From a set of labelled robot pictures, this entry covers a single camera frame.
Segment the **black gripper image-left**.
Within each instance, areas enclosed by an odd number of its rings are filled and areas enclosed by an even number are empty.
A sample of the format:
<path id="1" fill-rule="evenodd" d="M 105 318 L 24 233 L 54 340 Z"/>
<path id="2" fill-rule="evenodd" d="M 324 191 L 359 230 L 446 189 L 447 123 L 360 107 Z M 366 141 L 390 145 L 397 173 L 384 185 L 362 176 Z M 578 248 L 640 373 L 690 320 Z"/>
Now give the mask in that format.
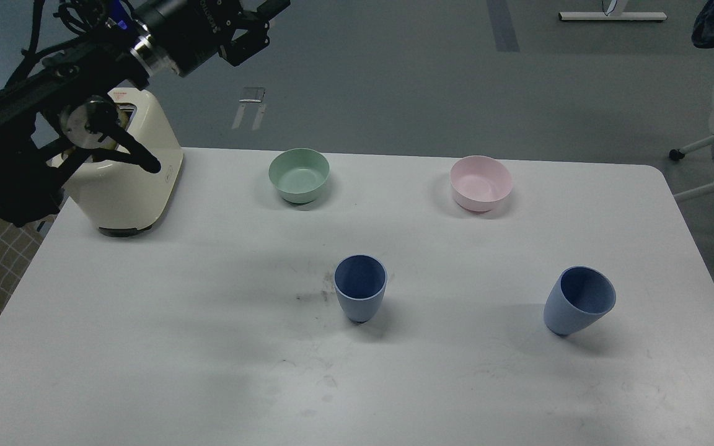
<path id="1" fill-rule="evenodd" d="M 133 12 L 133 56 L 150 76 L 185 77 L 213 56 L 238 67 L 270 43 L 270 20 L 291 1 L 147 1 Z"/>

